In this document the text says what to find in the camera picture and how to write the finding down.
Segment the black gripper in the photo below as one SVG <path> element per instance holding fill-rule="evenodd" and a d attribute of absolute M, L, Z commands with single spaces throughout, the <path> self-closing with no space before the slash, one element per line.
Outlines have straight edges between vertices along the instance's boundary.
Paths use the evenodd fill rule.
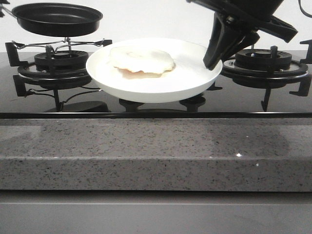
<path fill-rule="evenodd" d="M 225 60 L 242 49 L 254 45 L 260 38 L 257 32 L 243 33 L 239 22 L 246 28 L 261 30 L 290 42 L 298 31 L 290 24 L 274 16 L 281 0 L 194 0 L 193 3 L 214 13 L 211 38 L 203 58 L 205 67 L 213 70 L 220 60 Z"/>

